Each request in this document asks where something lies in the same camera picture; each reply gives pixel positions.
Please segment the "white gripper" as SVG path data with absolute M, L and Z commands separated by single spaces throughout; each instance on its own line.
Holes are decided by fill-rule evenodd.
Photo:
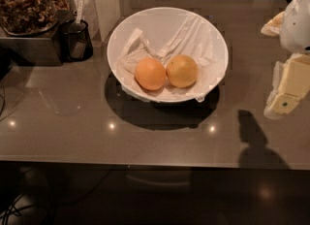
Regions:
M 282 48 L 292 52 L 273 70 L 264 116 L 279 119 L 290 114 L 310 91 L 310 0 L 292 0 L 285 12 L 269 20 L 261 29 L 266 36 L 278 36 Z

